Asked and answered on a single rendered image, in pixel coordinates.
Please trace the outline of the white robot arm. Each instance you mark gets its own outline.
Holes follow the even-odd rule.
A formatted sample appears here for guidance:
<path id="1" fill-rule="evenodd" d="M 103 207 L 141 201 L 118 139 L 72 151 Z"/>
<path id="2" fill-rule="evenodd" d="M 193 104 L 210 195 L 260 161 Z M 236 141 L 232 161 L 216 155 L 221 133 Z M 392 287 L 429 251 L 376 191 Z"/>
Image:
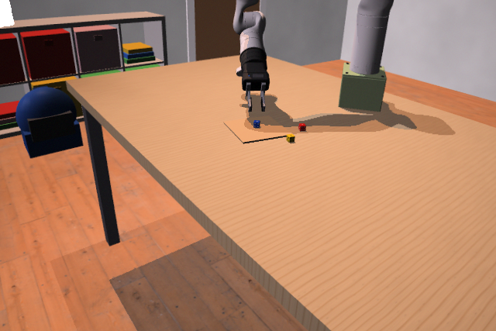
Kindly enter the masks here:
<path id="1" fill-rule="evenodd" d="M 233 28 L 240 46 L 249 38 L 263 43 L 266 18 L 262 12 L 243 12 L 259 0 L 236 0 Z M 350 70 L 358 74 L 378 74 L 384 49 L 388 18 L 394 0 L 361 0 L 358 5 Z M 264 44 L 264 43 L 263 43 Z"/>

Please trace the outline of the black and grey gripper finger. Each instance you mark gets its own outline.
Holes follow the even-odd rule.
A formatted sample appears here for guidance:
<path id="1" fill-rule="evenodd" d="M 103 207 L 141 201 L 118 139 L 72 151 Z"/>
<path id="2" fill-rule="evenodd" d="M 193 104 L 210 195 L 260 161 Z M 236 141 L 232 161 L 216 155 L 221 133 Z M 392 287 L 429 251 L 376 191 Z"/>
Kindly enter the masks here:
<path id="1" fill-rule="evenodd" d="M 250 88 L 251 88 L 251 83 L 246 83 L 246 96 L 248 98 L 248 108 L 249 108 L 249 112 L 252 112 L 252 99 L 250 97 Z"/>
<path id="2" fill-rule="evenodd" d="M 265 112 L 265 100 L 264 100 L 265 89 L 266 89 L 266 83 L 262 83 L 261 84 L 261 91 L 260 91 L 262 112 Z"/>

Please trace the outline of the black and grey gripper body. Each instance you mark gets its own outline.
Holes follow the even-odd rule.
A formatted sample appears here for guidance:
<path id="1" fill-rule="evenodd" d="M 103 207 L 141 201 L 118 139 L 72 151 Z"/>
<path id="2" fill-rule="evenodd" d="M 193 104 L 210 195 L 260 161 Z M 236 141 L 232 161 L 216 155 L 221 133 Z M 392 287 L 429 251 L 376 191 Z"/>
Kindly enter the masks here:
<path id="1" fill-rule="evenodd" d="M 239 60 L 241 67 L 236 69 L 236 75 L 242 77 L 242 89 L 246 90 L 246 83 L 251 83 L 251 91 L 261 91 L 261 84 L 266 83 L 269 89 L 270 78 L 267 70 L 267 55 L 264 45 L 257 38 L 249 38 L 242 42 Z"/>

